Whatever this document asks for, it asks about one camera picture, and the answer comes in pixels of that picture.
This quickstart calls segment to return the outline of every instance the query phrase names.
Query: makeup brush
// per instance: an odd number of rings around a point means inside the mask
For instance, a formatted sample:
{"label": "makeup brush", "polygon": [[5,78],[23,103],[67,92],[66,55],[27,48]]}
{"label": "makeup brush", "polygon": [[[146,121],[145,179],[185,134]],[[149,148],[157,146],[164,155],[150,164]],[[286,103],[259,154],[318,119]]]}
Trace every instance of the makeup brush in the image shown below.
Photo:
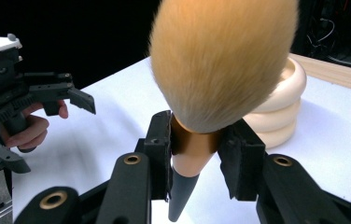
{"label": "makeup brush", "polygon": [[163,0],[150,36],[151,68],[173,111],[177,221],[221,130],[262,104],[280,80],[296,0]]}

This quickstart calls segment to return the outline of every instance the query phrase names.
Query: brass screw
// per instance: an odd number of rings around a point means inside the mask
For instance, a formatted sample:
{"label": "brass screw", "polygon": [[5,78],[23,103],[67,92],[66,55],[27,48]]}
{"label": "brass screw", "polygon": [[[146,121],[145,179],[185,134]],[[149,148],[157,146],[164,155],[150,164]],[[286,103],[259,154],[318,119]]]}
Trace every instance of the brass screw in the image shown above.
{"label": "brass screw", "polygon": [[141,158],[139,156],[132,155],[132,156],[126,157],[123,161],[128,165],[135,165],[141,161]]}
{"label": "brass screw", "polygon": [[58,190],[43,198],[39,203],[39,207],[50,210],[62,205],[65,200],[67,200],[67,193],[64,190]]}
{"label": "brass screw", "polygon": [[281,166],[291,166],[292,161],[286,157],[278,156],[274,158],[274,162]]}

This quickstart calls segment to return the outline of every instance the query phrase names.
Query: robotic arm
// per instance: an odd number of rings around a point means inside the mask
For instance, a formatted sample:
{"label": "robotic arm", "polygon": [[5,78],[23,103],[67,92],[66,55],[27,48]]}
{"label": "robotic arm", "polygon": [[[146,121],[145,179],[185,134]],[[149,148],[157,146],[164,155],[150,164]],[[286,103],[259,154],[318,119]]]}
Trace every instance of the robotic arm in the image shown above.
{"label": "robotic arm", "polygon": [[[35,102],[41,102],[48,116],[58,115],[57,101],[70,99],[72,105],[95,114],[94,99],[74,87],[70,74],[25,73],[18,74],[14,64],[21,61],[21,42],[14,35],[0,37],[0,125],[10,134],[27,128],[21,113]],[[27,173],[29,166],[22,157],[3,146],[0,137],[0,169],[8,168],[15,173]]]}
{"label": "robotic arm", "polygon": [[[171,116],[162,111],[152,117],[147,137],[117,159],[108,181],[82,195],[69,187],[46,189],[15,224],[150,224],[151,201],[172,197]],[[268,155],[244,120],[226,128],[218,155],[230,198],[257,202],[261,224],[351,224],[350,202],[321,189],[293,158]]]}

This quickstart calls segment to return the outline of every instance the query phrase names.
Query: stacked rings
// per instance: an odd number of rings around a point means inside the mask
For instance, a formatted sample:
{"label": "stacked rings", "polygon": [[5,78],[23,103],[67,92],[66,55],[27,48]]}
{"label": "stacked rings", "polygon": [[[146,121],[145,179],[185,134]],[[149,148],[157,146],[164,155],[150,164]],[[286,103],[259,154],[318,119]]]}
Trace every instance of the stacked rings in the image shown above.
{"label": "stacked rings", "polygon": [[304,69],[288,57],[281,80],[268,100],[244,116],[244,120],[265,143],[266,148],[283,144],[295,132],[305,87]]}

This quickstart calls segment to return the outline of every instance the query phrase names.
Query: black background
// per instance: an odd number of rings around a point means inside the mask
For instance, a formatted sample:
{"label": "black background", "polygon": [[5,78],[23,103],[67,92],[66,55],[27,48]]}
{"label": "black background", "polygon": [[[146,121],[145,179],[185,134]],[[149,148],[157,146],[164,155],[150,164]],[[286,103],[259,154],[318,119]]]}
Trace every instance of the black background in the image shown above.
{"label": "black background", "polygon": [[22,44],[19,72],[69,72],[77,88],[147,57],[160,0],[0,0],[0,36]]}

